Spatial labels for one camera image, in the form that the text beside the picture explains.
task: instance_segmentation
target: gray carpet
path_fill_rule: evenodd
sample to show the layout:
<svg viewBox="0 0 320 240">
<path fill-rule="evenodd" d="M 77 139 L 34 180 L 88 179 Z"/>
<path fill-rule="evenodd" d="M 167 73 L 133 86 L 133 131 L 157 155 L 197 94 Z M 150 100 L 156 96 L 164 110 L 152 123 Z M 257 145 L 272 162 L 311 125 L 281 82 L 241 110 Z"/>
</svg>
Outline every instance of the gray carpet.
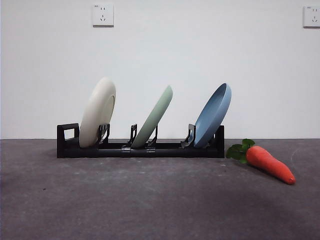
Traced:
<svg viewBox="0 0 320 240">
<path fill-rule="evenodd" d="M 1 239 L 319 240 L 320 139 L 256 143 L 295 185 L 232 159 L 56 158 L 55 140 L 2 140 Z"/>
</svg>

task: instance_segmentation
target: orange carrot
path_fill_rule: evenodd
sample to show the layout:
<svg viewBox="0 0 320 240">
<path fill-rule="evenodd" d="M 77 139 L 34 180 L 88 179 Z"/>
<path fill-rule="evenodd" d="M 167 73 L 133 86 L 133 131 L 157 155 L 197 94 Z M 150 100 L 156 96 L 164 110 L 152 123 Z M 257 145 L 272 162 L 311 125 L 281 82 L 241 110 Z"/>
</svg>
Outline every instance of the orange carrot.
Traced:
<svg viewBox="0 0 320 240">
<path fill-rule="evenodd" d="M 227 158 L 240 160 L 252 166 L 265 170 L 269 174 L 289 185 L 296 182 L 290 169 L 281 161 L 275 159 L 267 150 L 260 146 L 253 146 L 255 142 L 250 139 L 242 140 L 242 144 L 232 145 L 226 152 Z"/>
<path fill-rule="evenodd" d="M 290 169 L 264 148 L 252 146 L 246 151 L 245 157 L 252 166 L 265 170 L 289 185 L 295 184 L 296 179 Z"/>
</svg>

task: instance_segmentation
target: green leaf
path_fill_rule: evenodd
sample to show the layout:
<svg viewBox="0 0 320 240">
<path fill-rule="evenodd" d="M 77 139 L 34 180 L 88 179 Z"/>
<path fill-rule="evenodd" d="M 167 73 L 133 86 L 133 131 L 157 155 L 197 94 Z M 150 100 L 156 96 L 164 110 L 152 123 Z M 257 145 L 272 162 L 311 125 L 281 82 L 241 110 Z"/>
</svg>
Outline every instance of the green leaf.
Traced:
<svg viewBox="0 0 320 240">
<path fill-rule="evenodd" d="M 243 150 L 245 152 L 255 144 L 256 143 L 253 140 L 248 139 L 248 138 L 242 140 L 242 146 L 243 146 Z"/>
<path fill-rule="evenodd" d="M 234 150 L 234 151 L 239 151 L 239 152 L 243 152 L 243 145 L 242 144 L 234 144 L 230 147 L 230 149 Z"/>
<path fill-rule="evenodd" d="M 246 154 L 241 151 L 234 150 L 232 147 L 230 147 L 225 154 L 226 158 L 233 158 L 235 160 L 240 160 L 243 156 L 246 157 Z"/>
<path fill-rule="evenodd" d="M 246 155 L 241 156 L 239 162 L 240 162 L 241 164 L 246 164 L 246 163 L 248 162 L 248 161 L 247 161 L 247 158 L 246 158 Z"/>
</svg>

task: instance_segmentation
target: wall socket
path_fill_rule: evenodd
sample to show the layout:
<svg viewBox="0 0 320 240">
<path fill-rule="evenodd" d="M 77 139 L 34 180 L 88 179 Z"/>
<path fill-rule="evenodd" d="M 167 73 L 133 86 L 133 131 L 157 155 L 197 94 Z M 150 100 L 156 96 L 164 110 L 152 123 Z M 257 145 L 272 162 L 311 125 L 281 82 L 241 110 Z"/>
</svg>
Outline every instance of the wall socket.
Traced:
<svg viewBox="0 0 320 240">
<path fill-rule="evenodd" d="M 93 27 L 114 27 L 114 5 L 95 4 L 92 6 Z"/>
<path fill-rule="evenodd" d="M 320 6 L 305 6 L 303 8 L 303 27 L 320 28 Z"/>
</svg>

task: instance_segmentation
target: dish rack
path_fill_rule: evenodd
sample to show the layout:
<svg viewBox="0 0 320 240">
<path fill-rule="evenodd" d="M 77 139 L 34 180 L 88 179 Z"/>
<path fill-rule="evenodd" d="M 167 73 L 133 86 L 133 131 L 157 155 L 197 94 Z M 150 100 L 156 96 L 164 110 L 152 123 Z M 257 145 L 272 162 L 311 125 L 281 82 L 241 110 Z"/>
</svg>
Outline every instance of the dish rack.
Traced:
<svg viewBox="0 0 320 240">
<path fill-rule="evenodd" d="M 74 137 L 66 139 L 65 130 L 74 129 Z M 79 146 L 79 124 L 58 125 L 57 158 L 224 158 L 225 129 L 221 125 L 204 148 L 195 148 L 196 126 L 188 125 L 188 134 L 184 141 L 175 142 L 168 139 L 157 142 L 158 126 L 154 138 L 141 148 L 131 148 L 137 136 L 137 124 L 131 126 L 130 139 L 109 140 L 110 124 L 102 124 L 97 129 L 98 139 L 95 145 L 81 148 Z"/>
</svg>

